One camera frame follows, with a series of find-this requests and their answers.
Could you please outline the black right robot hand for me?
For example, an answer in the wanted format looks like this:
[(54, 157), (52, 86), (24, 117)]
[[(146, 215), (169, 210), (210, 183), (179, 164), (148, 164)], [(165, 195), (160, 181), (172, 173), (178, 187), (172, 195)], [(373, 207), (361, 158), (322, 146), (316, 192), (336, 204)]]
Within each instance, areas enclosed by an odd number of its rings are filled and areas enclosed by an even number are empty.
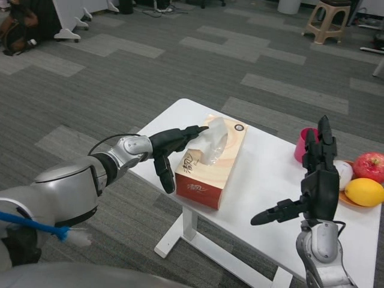
[(338, 205), (339, 175), (334, 166), (337, 155), (337, 141), (332, 135), (328, 117), (323, 116), (317, 126), (318, 133), (312, 130), (305, 139), (305, 154), (302, 166), (307, 170), (301, 181), (299, 200), (282, 200), (251, 220), (252, 226), (263, 225), (273, 221), (279, 223), (304, 215), (306, 219), (332, 221)]

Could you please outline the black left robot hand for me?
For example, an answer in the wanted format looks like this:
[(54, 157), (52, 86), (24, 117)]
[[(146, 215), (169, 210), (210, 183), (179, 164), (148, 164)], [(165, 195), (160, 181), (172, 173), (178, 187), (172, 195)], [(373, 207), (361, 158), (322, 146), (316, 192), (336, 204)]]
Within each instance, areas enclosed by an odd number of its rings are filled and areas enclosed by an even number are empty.
[(184, 130), (174, 128), (152, 135), (149, 139), (152, 144), (152, 158), (157, 176), (167, 194), (175, 190), (173, 172), (168, 156), (173, 152), (181, 152), (186, 145), (199, 134), (207, 130), (208, 126), (189, 126)]

